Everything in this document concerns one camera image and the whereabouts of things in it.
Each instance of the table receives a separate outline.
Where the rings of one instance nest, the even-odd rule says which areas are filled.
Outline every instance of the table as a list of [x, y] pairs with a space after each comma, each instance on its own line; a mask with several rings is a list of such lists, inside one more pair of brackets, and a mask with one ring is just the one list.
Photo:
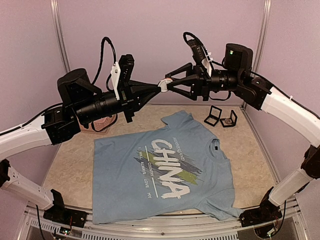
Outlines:
[[[235, 189], [234, 207], [256, 206], [274, 184], [271, 171], [256, 138], [238, 106], [221, 106], [222, 118], [231, 110], [238, 116], [235, 127], [223, 128], [219, 123], [212, 127], [204, 123], [210, 106], [203, 105], [146, 105], [135, 113], [133, 122], [127, 123], [123, 113], [106, 134], [81, 132], [61, 144], [47, 173], [43, 186], [62, 194], [69, 206], [92, 209], [94, 139], [123, 134], [152, 131], [165, 126], [162, 117], [185, 110], [220, 139], [220, 147], [230, 159]], [[196, 209], [174, 214], [198, 214]]]

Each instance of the pink wall panel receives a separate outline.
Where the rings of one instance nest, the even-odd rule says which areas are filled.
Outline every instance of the pink wall panel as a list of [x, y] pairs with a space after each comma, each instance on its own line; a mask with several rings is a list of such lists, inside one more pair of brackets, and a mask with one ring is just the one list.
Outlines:
[[[198, 36], [218, 62], [225, 54], [227, 43], [239, 43], [255, 50], [263, 6], [263, 0], [59, 2], [72, 69], [86, 68], [93, 80], [99, 65], [101, 39], [108, 36], [114, 43], [118, 59], [123, 54], [133, 55], [135, 67], [132, 79], [147, 83], [158, 83], [166, 73], [193, 61], [182, 37], [185, 31]], [[97, 85], [104, 90], [112, 64], [111, 50], [109, 46], [105, 49], [103, 70], [97, 81]], [[224, 98], [226, 95], [222, 92], [214, 97]], [[159, 94], [152, 102], [195, 103], [172, 92]], [[242, 100], [234, 96], [226, 103], [241, 104]]]
[[[320, 3], [273, 0], [259, 73], [320, 114]], [[308, 142], [272, 116], [248, 109], [281, 178], [301, 165]], [[320, 182], [297, 195], [310, 239], [320, 236]]]
[[[0, 7], [0, 131], [60, 101], [64, 75], [50, 1], [2, 1]], [[10, 157], [21, 174], [41, 184], [57, 150], [41, 147]], [[27, 202], [0, 190], [0, 239], [14, 239]]]

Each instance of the green brush stroke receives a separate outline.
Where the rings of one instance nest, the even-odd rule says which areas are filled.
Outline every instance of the green brush stroke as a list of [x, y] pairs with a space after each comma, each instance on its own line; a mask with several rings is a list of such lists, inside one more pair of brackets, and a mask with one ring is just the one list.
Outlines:
[[[145, 151], [142, 151], [142, 157], [144, 157], [145, 159], [148, 159], [147, 158], [147, 153]], [[148, 152], [148, 157], [149, 157], [149, 160], [150, 162], [153, 164], [153, 165], [156, 165], [156, 160], [154, 160], [154, 155], [150, 152]], [[193, 185], [198, 185], [196, 180], [197, 180], [197, 176], [191, 172], [188, 172], [186, 170], [182, 170], [182, 172], [179, 172], [177, 174], [177, 176], [179, 176], [182, 180], [188, 182], [188, 183], [191, 183]]]

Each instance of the white line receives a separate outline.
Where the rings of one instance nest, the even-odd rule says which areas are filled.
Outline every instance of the white line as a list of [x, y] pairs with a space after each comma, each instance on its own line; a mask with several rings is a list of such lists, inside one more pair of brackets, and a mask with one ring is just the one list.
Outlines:
[[147, 157], [147, 159], [148, 159], [148, 162], [150, 162], [147, 145], [145, 145], [145, 153], [146, 153], [146, 157]]
[[154, 178], [152, 178], [152, 182], [153, 182], [153, 187], [154, 187], [156, 198], [158, 198], [158, 192], [157, 192], [157, 189], [156, 189], [156, 184], [155, 184]]

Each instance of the blue t-shirt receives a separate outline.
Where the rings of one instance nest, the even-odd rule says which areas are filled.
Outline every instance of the blue t-shirt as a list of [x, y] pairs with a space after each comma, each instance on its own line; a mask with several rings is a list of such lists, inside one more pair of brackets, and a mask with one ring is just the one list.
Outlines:
[[185, 111], [155, 131], [95, 140], [93, 223], [198, 209], [238, 217], [230, 161], [218, 138]]

